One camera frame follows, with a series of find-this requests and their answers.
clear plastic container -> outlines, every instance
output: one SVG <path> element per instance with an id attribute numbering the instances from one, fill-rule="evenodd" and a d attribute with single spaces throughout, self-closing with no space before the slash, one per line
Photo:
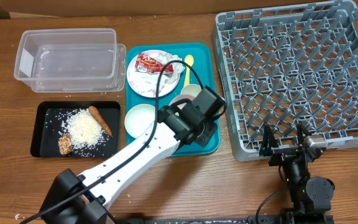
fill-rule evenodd
<path id="1" fill-rule="evenodd" d="M 121 91 L 126 48 L 114 29 L 28 30 L 14 77 L 39 92 Z"/>

black tray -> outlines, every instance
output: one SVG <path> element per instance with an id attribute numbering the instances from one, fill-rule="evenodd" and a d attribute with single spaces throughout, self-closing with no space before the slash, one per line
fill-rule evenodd
<path id="1" fill-rule="evenodd" d="M 71 153 L 68 157 L 109 158 L 117 152 L 119 135 L 120 105 L 115 101 L 45 101 L 39 104 L 35 117 L 30 153 L 34 157 L 63 157 L 60 154 L 58 139 L 62 132 L 62 119 L 57 115 L 75 109 L 87 109 L 95 106 L 110 127 L 112 138 L 96 149 L 84 149 L 82 153 Z"/>

teal tray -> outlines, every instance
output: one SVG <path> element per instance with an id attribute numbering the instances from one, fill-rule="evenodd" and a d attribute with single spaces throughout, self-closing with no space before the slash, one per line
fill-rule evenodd
<path id="1" fill-rule="evenodd" d="M 211 52 L 209 48 L 202 43 L 183 43 L 183 44 L 163 44 L 163 45 L 144 45 L 138 46 L 131 49 L 127 54 L 127 67 L 129 62 L 138 55 L 139 53 L 145 50 L 163 50 L 168 53 L 178 55 L 182 60 L 185 59 L 186 55 L 191 54 L 194 57 L 194 65 L 193 68 L 197 72 L 197 75 L 200 77 L 203 85 L 207 85 L 213 90 L 215 90 L 214 83 L 214 73 L 212 68 L 212 59 Z M 185 82 L 185 71 L 181 73 L 180 81 L 175 89 L 159 99 L 160 108 L 163 105 L 169 105 L 171 100 L 180 94 L 181 89 L 183 88 L 183 84 Z M 198 84 L 197 79 L 194 77 L 192 73 L 190 73 L 190 83 Z M 126 86 L 126 111 L 128 112 L 132 107 L 147 103 L 150 105 L 155 105 L 154 98 L 146 98 L 140 96 L 135 93 L 132 88 L 129 86 L 127 81 Z M 215 150 L 218 149 L 219 144 L 221 142 L 221 137 L 219 133 L 219 123 L 216 121 L 218 125 L 218 130 L 215 132 L 207 146 L 201 147 L 197 143 L 190 144 L 188 146 L 183 146 L 179 150 L 177 150 L 172 156 L 194 156 L 200 154 L 211 154 Z M 134 140 L 132 136 L 127 133 L 127 143 L 131 143 Z"/>

gray plastic basket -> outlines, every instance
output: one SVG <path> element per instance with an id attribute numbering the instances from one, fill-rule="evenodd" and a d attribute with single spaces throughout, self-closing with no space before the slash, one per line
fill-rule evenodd
<path id="1" fill-rule="evenodd" d="M 296 123 L 328 148 L 358 147 L 358 9 L 352 1 L 223 12 L 213 34 L 232 151 L 259 156 L 263 125 L 279 145 Z"/>

yellow spoon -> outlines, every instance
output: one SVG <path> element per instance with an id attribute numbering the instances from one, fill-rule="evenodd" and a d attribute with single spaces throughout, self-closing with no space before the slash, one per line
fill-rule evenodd
<path id="1" fill-rule="evenodd" d="M 192 55 L 187 55 L 185 57 L 185 62 L 190 65 L 193 66 L 194 64 L 194 58 Z M 185 76 L 185 84 L 183 85 L 183 87 L 187 86 L 190 84 L 190 69 L 188 67 L 186 67 L 186 76 Z"/>

